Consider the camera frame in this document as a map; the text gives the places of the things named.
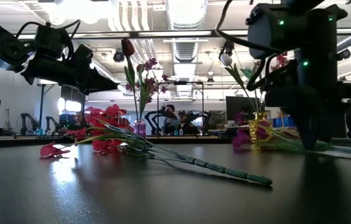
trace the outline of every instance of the white wall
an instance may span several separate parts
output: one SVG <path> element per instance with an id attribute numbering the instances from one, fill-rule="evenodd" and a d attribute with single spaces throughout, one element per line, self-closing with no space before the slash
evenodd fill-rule
<path id="1" fill-rule="evenodd" d="M 21 119 L 18 119 L 21 113 L 29 113 L 31 116 L 39 118 L 41 87 L 37 86 L 36 83 L 37 80 L 33 85 L 29 85 L 21 74 L 0 68 L 0 128 L 5 126 L 7 120 L 6 109 L 9 109 L 9 121 L 12 128 L 16 127 L 16 132 L 19 132 L 22 126 Z M 44 96 L 43 130 L 46 127 L 46 116 L 53 116 L 59 120 L 57 102 L 60 98 L 60 90 L 59 86 L 55 86 Z M 29 121 L 27 127 L 28 130 L 31 129 Z"/>

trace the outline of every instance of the black table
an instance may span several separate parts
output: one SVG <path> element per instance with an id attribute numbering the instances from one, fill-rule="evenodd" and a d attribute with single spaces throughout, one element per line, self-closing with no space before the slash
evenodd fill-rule
<path id="1" fill-rule="evenodd" d="M 173 162 L 99 156 L 73 147 L 0 148 L 0 223 L 351 223 L 351 159 L 231 145 L 168 145 L 208 162 L 265 175 L 273 187 Z"/>

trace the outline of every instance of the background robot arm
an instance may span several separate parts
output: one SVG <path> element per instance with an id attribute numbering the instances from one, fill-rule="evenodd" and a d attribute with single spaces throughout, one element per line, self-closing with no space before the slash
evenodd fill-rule
<path id="1" fill-rule="evenodd" d="M 26 118 L 28 118 L 31 121 L 33 131 L 38 131 L 40 128 L 39 122 L 36 121 L 30 114 L 21 113 L 21 119 L 22 119 L 21 135 L 25 135 L 27 131 Z"/>
<path id="2" fill-rule="evenodd" d="M 212 114 L 210 112 L 203 111 L 203 112 L 199 112 L 199 113 L 194 113 L 194 111 L 189 111 L 187 113 L 187 116 L 188 116 L 188 122 L 193 122 L 197 118 L 202 117 L 202 121 L 203 121 L 202 132 L 203 132 L 203 134 L 208 133 L 208 121 L 209 121 L 210 117 L 212 116 Z"/>
<path id="3" fill-rule="evenodd" d="M 34 40 L 26 42 L 18 40 L 17 37 L 22 30 L 30 24 L 37 25 Z M 116 83 L 101 76 L 95 68 L 90 69 L 93 53 L 88 47 L 80 45 L 74 51 L 71 38 L 79 25 L 80 21 L 76 21 L 55 29 L 49 23 L 41 25 L 28 22 L 21 27 L 16 36 L 0 26 L 0 68 L 21 72 L 30 85 L 35 78 L 41 78 L 78 88 L 87 95 L 96 91 L 117 89 Z M 76 28 L 69 36 L 66 29 L 71 26 Z M 68 48 L 66 57 L 63 54 L 65 48 Z M 26 66 L 28 58 L 32 55 L 34 58 Z"/>
<path id="4" fill-rule="evenodd" d="M 49 131 L 51 131 L 50 129 L 50 121 L 52 121 L 54 123 L 55 126 L 55 131 L 54 133 L 59 132 L 59 129 L 61 128 L 61 125 L 58 124 L 58 122 L 51 116 L 46 116 L 45 120 L 47 121 L 47 127 L 45 129 L 45 133 L 47 134 Z"/>

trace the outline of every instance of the ceiling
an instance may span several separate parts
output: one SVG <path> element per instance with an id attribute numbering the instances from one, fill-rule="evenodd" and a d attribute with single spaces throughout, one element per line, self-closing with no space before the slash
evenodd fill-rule
<path id="1" fill-rule="evenodd" d="M 0 25 L 12 33 L 16 33 L 17 30 L 27 21 L 43 22 L 49 21 L 49 15 L 43 11 L 37 1 L 23 1 L 26 5 L 22 5 L 20 1 L 0 1 Z M 338 21 L 338 27 L 349 27 L 351 28 L 351 4 L 345 5 L 345 1 L 325 1 L 319 7 L 326 7 L 333 3 L 337 3 L 339 7 L 345 9 L 349 16 L 341 21 Z M 132 9 L 131 2 L 129 1 L 128 10 L 128 21 L 132 27 Z M 225 1 L 214 1 L 209 0 L 207 8 L 207 16 L 205 17 L 204 29 L 214 29 L 220 18 L 221 11 L 223 9 Z M 161 9 L 164 8 L 163 0 L 148 0 L 147 1 L 147 22 L 151 30 L 167 30 L 167 18 L 166 11 Z M 231 4 L 227 18 L 223 24 L 223 29 L 247 29 L 245 25 L 245 19 L 248 17 L 253 6 L 248 4 L 248 1 L 234 1 Z M 185 7 L 185 16 L 193 14 L 190 12 L 188 7 Z M 119 16 L 122 16 L 122 8 L 119 10 Z M 72 20 L 66 20 L 63 24 L 68 24 Z M 139 15 L 139 24 L 141 25 L 141 15 Z M 29 26 L 24 32 L 33 32 L 34 26 Z M 99 19 L 97 23 L 86 24 L 82 22 L 78 32 L 111 32 L 108 25 L 108 19 Z M 342 41 L 347 38 L 346 36 L 338 37 L 338 41 Z M 153 39 L 154 50 L 157 55 L 157 59 L 160 66 L 163 67 L 163 73 L 168 76 L 174 76 L 173 62 L 174 57 L 172 56 L 171 44 L 163 42 L 164 39 Z M 116 49 L 120 49 L 119 40 L 76 40 L 76 44 L 85 44 L 89 46 L 95 52 L 95 59 L 114 76 L 121 80 L 124 77 L 123 67 L 125 63 L 115 63 L 113 61 L 113 54 Z M 233 82 L 233 78 L 227 73 L 227 71 L 220 66 L 218 60 L 218 51 L 224 40 L 221 38 L 207 38 L 207 42 L 199 43 L 197 65 L 195 67 L 194 81 L 207 79 L 209 71 L 213 72 L 213 78 L 216 82 Z M 252 67 L 253 59 L 248 53 L 248 49 L 243 46 L 236 45 L 235 52 L 233 54 L 233 61 L 239 64 L 240 67 Z M 351 57 L 348 60 L 339 62 L 339 75 L 345 76 L 348 80 L 351 80 Z"/>

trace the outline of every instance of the vase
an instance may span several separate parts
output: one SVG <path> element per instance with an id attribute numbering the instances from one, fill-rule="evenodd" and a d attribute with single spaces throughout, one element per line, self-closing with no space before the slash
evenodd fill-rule
<path id="1" fill-rule="evenodd" d="M 139 136 L 146 138 L 146 123 L 143 119 L 138 119 L 133 124 L 134 133 L 138 134 Z"/>
<path id="2" fill-rule="evenodd" d="M 267 119 L 267 113 L 266 112 L 259 112 L 255 113 L 255 119 L 249 121 L 249 133 L 250 133 L 250 139 L 251 141 L 257 142 L 259 140 L 264 140 L 267 141 L 271 138 L 272 132 L 267 131 L 260 126 L 267 127 L 269 129 L 272 129 L 272 121 Z"/>

